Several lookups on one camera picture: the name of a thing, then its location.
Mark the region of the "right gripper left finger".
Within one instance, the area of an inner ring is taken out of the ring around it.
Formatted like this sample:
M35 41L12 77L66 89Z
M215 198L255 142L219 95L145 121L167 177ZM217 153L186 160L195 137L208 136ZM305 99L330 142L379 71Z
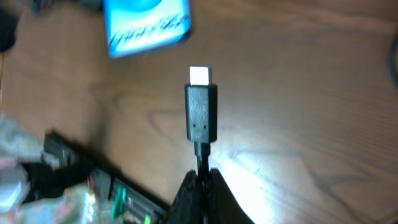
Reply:
M167 212L167 224L202 224L202 191L194 170L186 173L178 193Z

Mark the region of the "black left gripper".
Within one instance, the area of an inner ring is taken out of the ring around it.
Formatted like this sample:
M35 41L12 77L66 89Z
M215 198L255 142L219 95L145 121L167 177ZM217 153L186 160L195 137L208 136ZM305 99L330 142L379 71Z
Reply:
M62 2L62 0L1 0L1 53L10 50L16 43L17 25L22 14L22 6L28 8L33 15L38 15Z

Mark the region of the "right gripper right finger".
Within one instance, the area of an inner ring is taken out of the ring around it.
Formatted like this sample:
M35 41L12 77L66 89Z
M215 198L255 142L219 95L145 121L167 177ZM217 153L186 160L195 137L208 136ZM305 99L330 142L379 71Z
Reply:
M254 224L240 207L218 169L211 169L206 180L207 223Z

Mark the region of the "blue Samsung Galaxy smartphone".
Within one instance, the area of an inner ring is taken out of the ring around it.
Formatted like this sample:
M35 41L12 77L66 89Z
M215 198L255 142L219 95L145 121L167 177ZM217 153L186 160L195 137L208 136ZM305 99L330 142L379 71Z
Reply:
M111 58L176 44L191 33L190 0L104 0Z

